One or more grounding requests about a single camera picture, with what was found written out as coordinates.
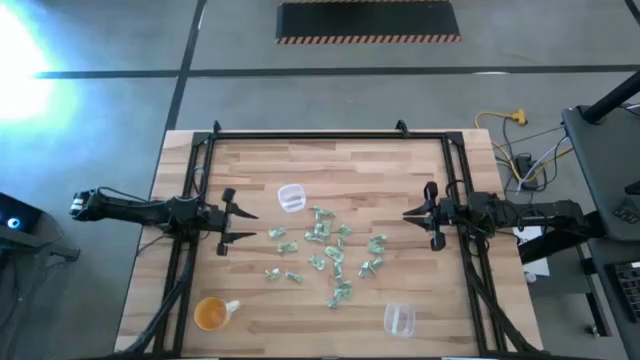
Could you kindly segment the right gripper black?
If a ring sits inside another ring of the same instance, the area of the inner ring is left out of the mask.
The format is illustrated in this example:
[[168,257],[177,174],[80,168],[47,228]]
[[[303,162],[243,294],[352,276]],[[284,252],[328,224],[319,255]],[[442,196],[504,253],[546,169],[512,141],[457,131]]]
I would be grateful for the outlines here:
[[431,250],[440,251],[446,246],[446,237],[441,232],[441,225],[450,225],[450,217],[454,213],[453,203],[450,198],[445,198],[438,202],[438,187],[433,181],[426,183],[424,188],[425,202],[417,208],[408,210],[403,216],[424,216],[428,217],[407,217],[406,221],[419,226],[425,231],[432,232]]

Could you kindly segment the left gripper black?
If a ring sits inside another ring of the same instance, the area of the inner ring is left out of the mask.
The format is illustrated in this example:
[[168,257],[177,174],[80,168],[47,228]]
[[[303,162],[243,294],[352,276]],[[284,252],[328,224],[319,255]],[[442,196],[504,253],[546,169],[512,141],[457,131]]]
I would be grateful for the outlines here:
[[252,215],[242,210],[237,203],[234,202],[234,196],[236,191],[232,188],[225,188],[222,193],[222,201],[224,203],[224,209],[221,210],[218,206],[211,206],[205,213],[205,227],[206,231],[220,233],[220,240],[216,248],[216,254],[218,256],[226,256],[228,252],[228,245],[234,243],[242,238],[251,237],[255,235],[255,232],[230,232],[231,216],[236,215],[242,218],[257,219],[257,216]]

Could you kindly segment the clear plastic bin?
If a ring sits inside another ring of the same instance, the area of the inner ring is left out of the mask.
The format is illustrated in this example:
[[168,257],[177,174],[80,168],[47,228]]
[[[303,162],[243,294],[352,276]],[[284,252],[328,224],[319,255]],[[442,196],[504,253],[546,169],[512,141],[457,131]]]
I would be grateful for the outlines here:
[[295,213],[306,207],[306,194],[300,184],[288,184],[277,193],[281,208],[287,213]]
[[384,312],[384,330],[388,335],[411,337],[415,330],[416,312],[413,306],[389,304]]

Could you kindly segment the glass mug with orange tea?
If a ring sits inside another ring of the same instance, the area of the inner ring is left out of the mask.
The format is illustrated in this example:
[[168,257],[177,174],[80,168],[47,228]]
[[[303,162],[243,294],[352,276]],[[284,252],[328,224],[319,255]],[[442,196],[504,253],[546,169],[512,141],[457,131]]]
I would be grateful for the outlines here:
[[215,331],[224,327],[240,308],[238,300],[225,301],[218,297],[206,297],[196,306],[194,321],[205,331]]

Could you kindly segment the black power strip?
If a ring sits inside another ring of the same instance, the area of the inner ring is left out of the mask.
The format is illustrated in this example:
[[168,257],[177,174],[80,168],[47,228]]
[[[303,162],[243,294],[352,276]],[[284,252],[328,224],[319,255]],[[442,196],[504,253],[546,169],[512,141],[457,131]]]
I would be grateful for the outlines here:
[[[515,167],[518,175],[522,179],[529,178],[528,172],[532,169],[532,166],[534,165],[532,156],[530,154],[517,155],[515,157],[514,162],[515,162]],[[538,188],[537,179],[533,179],[532,181],[529,181],[529,182],[524,182],[521,185],[521,189],[526,191],[535,191],[537,188]]]

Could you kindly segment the white paper sheet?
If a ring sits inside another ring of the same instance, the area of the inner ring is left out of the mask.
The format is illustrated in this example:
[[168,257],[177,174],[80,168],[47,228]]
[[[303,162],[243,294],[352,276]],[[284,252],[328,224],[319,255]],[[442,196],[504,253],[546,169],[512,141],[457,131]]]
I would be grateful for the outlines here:
[[[540,226],[524,227],[522,230],[514,227],[512,231],[516,236],[518,248],[521,248],[526,242],[542,235],[542,228]],[[529,272],[535,274],[537,279],[539,277],[548,277],[550,275],[550,269],[546,258],[524,264],[523,270],[524,276],[526,272]]]

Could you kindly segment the black desk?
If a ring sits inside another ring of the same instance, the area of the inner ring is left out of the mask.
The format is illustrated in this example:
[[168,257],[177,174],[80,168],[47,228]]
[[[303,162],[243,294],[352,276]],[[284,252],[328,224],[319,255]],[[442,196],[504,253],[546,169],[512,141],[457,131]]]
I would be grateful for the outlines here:
[[562,119],[607,236],[640,241],[640,221],[628,224],[612,214],[625,197],[640,208],[640,116],[617,108],[589,124],[573,108]]

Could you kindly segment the dark grey keyboard desk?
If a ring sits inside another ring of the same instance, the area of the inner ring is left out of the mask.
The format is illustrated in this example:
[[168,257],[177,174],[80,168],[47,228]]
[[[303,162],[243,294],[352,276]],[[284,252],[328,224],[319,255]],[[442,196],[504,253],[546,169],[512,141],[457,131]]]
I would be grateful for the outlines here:
[[630,360],[640,360],[640,319],[631,320],[626,299],[609,267],[640,261],[640,242],[592,239],[587,243],[623,347]]

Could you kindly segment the small black button gadget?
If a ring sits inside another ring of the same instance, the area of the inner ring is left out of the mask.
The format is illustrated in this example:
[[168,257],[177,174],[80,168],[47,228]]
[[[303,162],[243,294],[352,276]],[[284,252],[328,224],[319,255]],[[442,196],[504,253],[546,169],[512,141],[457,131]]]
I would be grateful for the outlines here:
[[612,214],[628,224],[636,224],[640,221],[640,208],[638,208],[635,202],[629,197],[625,197],[612,210]]

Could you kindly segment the black hazard-striped floor mat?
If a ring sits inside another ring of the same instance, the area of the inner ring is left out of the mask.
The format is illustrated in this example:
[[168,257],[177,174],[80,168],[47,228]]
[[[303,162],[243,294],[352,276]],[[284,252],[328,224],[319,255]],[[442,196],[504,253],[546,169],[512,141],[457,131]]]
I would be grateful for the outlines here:
[[448,0],[287,0],[277,7],[279,45],[458,43]]

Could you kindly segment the black keyboard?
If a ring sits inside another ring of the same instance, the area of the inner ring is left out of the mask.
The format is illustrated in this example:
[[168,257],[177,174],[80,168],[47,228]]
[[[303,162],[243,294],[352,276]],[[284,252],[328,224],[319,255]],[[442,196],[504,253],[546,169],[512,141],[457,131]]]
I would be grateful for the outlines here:
[[632,322],[640,321],[640,261],[613,265],[623,304]]

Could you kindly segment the black round pole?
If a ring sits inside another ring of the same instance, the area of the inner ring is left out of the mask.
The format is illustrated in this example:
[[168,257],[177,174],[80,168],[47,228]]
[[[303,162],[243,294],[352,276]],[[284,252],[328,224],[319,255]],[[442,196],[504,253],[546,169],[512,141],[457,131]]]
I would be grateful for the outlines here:
[[586,110],[582,110],[582,118],[589,124],[599,124],[612,110],[640,92],[640,71],[614,88]]

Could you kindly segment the black device with blue light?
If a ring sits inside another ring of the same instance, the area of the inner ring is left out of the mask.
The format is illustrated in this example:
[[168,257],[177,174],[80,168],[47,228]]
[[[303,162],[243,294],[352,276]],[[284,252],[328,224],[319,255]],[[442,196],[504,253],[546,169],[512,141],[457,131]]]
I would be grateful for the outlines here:
[[46,254],[75,262],[80,250],[47,212],[0,192],[0,252]]

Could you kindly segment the black metal rig frame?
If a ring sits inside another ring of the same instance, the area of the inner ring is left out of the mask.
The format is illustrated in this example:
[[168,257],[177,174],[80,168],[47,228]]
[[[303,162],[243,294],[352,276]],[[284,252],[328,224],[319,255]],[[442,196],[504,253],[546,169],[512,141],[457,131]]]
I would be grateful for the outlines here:
[[[446,228],[446,246],[432,251],[430,235],[405,222],[403,213],[420,205],[423,187],[435,181],[442,193],[464,197],[472,191],[496,192],[501,183],[489,135],[467,130],[172,131],[164,139],[151,195],[166,200],[195,185],[211,204],[225,188],[257,219],[234,218],[237,232],[255,232],[216,254],[219,237],[210,233],[194,243],[175,245],[153,228],[141,235],[134,259],[115,347],[132,345],[152,319],[187,258],[194,259],[186,294],[171,310],[151,355],[178,357],[439,357],[477,356],[509,350],[513,343],[468,286],[465,263],[472,261],[517,330],[533,346],[541,343],[515,240],[498,235],[471,246],[455,228]],[[304,210],[287,213],[278,190],[300,184]],[[335,214],[316,220],[313,207]],[[324,243],[307,241],[317,222],[330,220]],[[341,225],[352,229],[342,236]],[[286,233],[270,239],[269,229]],[[367,250],[370,238],[384,234],[384,253]],[[337,240],[343,237],[344,249]],[[279,253],[279,243],[296,242],[298,251]],[[334,275],[327,246],[343,254],[343,276]],[[312,255],[326,261],[317,271]],[[361,265],[377,257],[376,276],[360,278]],[[279,268],[269,280],[265,271]],[[298,284],[285,272],[303,277]],[[350,281],[349,300],[339,307],[334,284]],[[194,321],[206,297],[238,300],[240,308],[215,331]],[[388,335],[389,304],[413,306],[411,337]]]

